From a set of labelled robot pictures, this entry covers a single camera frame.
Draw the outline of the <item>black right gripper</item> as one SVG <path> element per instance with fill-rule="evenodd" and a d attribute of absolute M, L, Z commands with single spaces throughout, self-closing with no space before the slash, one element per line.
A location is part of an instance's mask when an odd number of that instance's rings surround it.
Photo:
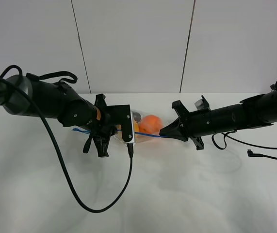
<path fill-rule="evenodd" d="M 177 100 L 172 103 L 172 108 L 178 118 L 160 130 L 161 137 L 184 142 L 191 139 L 197 150 L 204 149 L 201 139 L 203 136 L 234 131 L 244 123 L 244 110 L 240 104 L 189 112 L 181 101 Z"/>

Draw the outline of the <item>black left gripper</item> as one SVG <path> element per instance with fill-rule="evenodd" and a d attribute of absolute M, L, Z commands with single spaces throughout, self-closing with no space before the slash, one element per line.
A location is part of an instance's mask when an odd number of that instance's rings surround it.
<path fill-rule="evenodd" d="M 96 116 L 91 118 L 84 129 L 90 131 L 89 138 L 84 144 L 83 153 L 87 154 L 94 142 L 98 157 L 108 157 L 108 146 L 111 136 L 116 134 L 116 126 L 113 122 L 112 106 L 108 106 L 104 94 L 97 94 L 95 100 Z"/>

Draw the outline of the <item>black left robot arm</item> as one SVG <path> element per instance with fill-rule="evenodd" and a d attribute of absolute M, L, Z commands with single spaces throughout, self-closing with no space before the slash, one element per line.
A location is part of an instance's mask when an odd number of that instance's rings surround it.
<path fill-rule="evenodd" d="M 110 137 L 115 127 L 107 125 L 105 96 L 98 94 L 95 103 L 83 99 L 70 86 L 77 77 L 67 71 L 43 76 L 21 73 L 0 82 L 0 106 L 17 116 L 57 119 L 63 127 L 77 126 L 90 131 L 83 152 L 88 153 L 95 143 L 99 157 L 108 157 Z"/>

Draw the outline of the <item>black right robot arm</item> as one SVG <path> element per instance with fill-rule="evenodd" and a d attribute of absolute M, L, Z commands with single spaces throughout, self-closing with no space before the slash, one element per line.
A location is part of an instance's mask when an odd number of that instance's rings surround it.
<path fill-rule="evenodd" d="M 260 94 L 238 104 L 210 109 L 205 98 L 195 103 L 189 112 L 181 101 L 172 103 L 178 118 L 160 130 L 160 136 L 183 142 L 193 141 L 197 150 L 204 148 L 202 137 L 270 126 L 277 122 L 277 90 Z"/>

